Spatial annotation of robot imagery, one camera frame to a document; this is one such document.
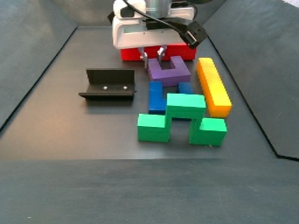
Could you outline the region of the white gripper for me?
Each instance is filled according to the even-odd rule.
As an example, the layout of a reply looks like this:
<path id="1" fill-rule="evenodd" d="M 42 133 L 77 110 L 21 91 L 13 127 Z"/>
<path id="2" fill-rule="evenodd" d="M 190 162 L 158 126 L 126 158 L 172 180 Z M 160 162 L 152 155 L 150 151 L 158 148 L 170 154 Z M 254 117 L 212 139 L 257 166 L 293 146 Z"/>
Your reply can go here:
<path id="1" fill-rule="evenodd" d="M 182 42 L 180 34 L 162 22 L 190 22 L 194 9 L 189 5 L 172 7 L 172 0 L 114 0 L 112 16 L 112 39 L 116 49 L 137 48 L 144 68 L 148 66 L 145 46 L 160 46 L 156 51 L 161 62 L 166 45 Z"/>

